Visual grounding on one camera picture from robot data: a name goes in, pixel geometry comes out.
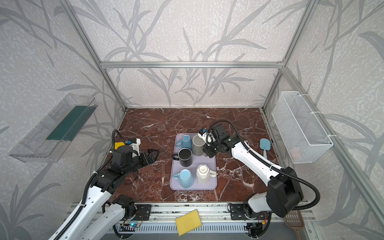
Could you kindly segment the brown slotted spatula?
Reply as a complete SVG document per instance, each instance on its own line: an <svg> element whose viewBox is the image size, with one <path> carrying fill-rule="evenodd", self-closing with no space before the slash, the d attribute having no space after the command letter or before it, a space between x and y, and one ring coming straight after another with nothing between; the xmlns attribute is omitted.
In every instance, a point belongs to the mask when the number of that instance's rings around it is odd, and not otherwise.
<svg viewBox="0 0 384 240"><path fill-rule="evenodd" d="M305 227L304 219L300 211L290 211L285 217L286 225L295 231L298 240L302 240L301 230Z"/></svg>

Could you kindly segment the yellow sponge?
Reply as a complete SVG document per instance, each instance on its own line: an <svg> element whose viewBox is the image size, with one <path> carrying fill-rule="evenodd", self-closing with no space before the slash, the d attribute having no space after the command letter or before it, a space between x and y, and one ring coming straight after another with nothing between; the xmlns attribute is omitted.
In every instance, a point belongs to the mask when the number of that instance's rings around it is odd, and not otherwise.
<svg viewBox="0 0 384 240"><path fill-rule="evenodd" d="M202 226L198 210L191 211L175 219L179 236Z"/></svg>

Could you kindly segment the lavender plastic tray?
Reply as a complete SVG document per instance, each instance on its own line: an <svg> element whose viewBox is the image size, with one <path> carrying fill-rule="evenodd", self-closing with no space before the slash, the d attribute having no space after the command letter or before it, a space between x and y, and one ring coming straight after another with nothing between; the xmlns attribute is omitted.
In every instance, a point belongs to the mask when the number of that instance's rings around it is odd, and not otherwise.
<svg viewBox="0 0 384 240"><path fill-rule="evenodd" d="M203 154L202 156L195 156L192 154L193 163L191 166L185 168L183 167L179 161L172 160L172 170L170 177L170 188L174 191L181 190L191 190L191 191L210 191L214 190L217 187L217 176L210 177L209 181L206 184L201 184L198 182L197 178L197 170L200 165L206 165L210 171L216 171L216 157L209 158ZM182 170L187 169L193 176L193 184L190 188L183 188L179 179L175 178L177 174L179 174Z"/></svg>

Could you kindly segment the grey mug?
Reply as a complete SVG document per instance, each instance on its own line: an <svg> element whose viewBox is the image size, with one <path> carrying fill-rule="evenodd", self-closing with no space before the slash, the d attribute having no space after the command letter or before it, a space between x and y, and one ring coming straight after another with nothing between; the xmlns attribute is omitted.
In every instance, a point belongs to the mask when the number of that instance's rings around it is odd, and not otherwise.
<svg viewBox="0 0 384 240"><path fill-rule="evenodd" d="M199 135L196 135L192 139L193 141L193 149L192 152L195 156L201 157L201 156L207 156L207 154L204 152L204 146L206 145L205 141L199 137Z"/></svg>

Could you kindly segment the green circuit board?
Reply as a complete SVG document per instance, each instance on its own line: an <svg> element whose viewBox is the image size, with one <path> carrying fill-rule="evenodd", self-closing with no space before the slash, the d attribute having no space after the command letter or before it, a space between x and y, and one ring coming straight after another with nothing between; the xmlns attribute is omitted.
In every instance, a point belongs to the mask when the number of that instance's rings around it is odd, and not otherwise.
<svg viewBox="0 0 384 240"><path fill-rule="evenodd" d="M123 232L135 232L140 228L139 223L121 224L120 230Z"/></svg>

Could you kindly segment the blue dotted square mug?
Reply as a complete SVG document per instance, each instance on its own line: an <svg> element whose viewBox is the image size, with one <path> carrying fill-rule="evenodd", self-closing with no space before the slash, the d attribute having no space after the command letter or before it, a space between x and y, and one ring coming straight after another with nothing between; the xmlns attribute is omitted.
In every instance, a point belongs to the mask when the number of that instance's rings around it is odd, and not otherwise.
<svg viewBox="0 0 384 240"><path fill-rule="evenodd" d="M192 150L193 148L193 142L191 139L191 136L189 135L183 135L182 138L175 143L176 148L187 148Z"/></svg>

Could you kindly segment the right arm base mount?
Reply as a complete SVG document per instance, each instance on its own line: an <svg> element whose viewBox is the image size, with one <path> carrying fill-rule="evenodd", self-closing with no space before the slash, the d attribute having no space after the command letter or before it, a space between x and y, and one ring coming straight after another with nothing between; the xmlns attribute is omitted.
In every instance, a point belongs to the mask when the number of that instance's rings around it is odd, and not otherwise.
<svg viewBox="0 0 384 240"><path fill-rule="evenodd" d="M245 207L244 204L234 204L234 203L229 203L227 205L227 209L231 215L231 220L234 221L240 221L240 220L267 220L268 219L268 214L266 212L259 212L255 213L253 212L250 208Z"/></svg>

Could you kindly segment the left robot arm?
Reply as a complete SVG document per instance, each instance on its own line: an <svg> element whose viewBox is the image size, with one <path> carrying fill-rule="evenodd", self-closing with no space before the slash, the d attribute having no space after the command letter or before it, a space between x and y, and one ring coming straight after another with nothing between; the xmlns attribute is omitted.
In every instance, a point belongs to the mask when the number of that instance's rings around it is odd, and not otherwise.
<svg viewBox="0 0 384 240"><path fill-rule="evenodd" d="M123 145L113 150L109 167L93 173L83 192L81 202L50 237L52 240L99 240L122 219L136 215L135 202L127 196L118 197L94 223L92 219L127 175L156 162L160 152L149 149L139 152L138 144Z"/></svg>

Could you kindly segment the light blue mug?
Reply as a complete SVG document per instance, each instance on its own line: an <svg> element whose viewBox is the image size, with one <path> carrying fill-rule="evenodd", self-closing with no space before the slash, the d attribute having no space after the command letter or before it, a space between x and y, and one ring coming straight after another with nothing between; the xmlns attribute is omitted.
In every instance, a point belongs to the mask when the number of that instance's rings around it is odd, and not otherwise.
<svg viewBox="0 0 384 240"><path fill-rule="evenodd" d="M190 188L194 183L194 177L192 173L187 169L184 169L179 173L175 174L173 178L179 181L179 184L183 189Z"/></svg>

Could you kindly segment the black mug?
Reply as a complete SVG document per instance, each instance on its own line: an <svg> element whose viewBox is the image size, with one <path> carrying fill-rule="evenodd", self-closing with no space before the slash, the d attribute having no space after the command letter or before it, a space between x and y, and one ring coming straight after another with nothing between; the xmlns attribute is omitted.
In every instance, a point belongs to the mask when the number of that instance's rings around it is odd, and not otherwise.
<svg viewBox="0 0 384 240"><path fill-rule="evenodd" d="M180 165L183 167L189 167L193 163L192 156L192 150L189 148L182 148L178 151L178 153L173 154L172 159L174 161L179 161Z"/></svg>

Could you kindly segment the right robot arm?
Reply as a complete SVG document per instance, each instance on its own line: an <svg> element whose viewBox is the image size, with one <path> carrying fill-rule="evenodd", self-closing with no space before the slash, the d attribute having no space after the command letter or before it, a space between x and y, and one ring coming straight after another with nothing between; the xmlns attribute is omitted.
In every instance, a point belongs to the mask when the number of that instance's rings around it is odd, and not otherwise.
<svg viewBox="0 0 384 240"><path fill-rule="evenodd" d="M203 151L209 158L226 153L246 165L266 185L265 193L254 194L243 202L247 218L254 219L261 212L284 218L291 211L310 209L320 202L321 193L314 185L299 178L291 167L283 168L257 153L239 132L230 135L220 121L200 129L198 137L204 141Z"/></svg>

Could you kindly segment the yellow spatula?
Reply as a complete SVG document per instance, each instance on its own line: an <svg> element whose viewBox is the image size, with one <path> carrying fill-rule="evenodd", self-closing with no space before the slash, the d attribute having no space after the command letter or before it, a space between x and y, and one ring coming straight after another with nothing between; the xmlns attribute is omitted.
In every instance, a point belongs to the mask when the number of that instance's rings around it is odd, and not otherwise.
<svg viewBox="0 0 384 240"><path fill-rule="evenodd" d="M117 142L117 143L115 143L115 145L114 145L114 149L115 150L117 150L119 147L121 147L121 146L125 146L126 144L124 143L124 142Z"/></svg>

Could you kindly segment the clear plastic shelf bin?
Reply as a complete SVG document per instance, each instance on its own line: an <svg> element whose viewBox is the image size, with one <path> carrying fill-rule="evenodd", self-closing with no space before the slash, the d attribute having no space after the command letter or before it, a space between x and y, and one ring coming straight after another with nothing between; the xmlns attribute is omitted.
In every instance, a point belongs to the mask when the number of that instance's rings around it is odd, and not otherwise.
<svg viewBox="0 0 384 240"><path fill-rule="evenodd" d="M66 95L9 155L23 163L56 163L97 107L94 97Z"/></svg>

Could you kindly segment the light blue spatula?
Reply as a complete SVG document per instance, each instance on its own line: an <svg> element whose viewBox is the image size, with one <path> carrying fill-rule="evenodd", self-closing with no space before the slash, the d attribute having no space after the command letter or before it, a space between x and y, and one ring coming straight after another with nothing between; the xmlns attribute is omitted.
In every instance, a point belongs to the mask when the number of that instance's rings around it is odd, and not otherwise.
<svg viewBox="0 0 384 240"><path fill-rule="evenodd" d="M267 153L268 153L268 151L271 150L271 142L270 142L270 140L265 139L265 138L260 139L259 146L263 150L263 157L265 159L267 159L268 158Z"/></svg>

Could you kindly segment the white faceted mug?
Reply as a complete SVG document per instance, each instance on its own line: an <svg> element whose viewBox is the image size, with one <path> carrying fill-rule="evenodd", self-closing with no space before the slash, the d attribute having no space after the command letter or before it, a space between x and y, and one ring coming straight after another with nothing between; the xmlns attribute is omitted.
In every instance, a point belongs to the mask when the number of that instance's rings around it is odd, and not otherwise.
<svg viewBox="0 0 384 240"><path fill-rule="evenodd" d="M211 178L215 178L217 173L209 169L207 165L199 165L197 168L197 181L199 184L208 184Z"/></svg>

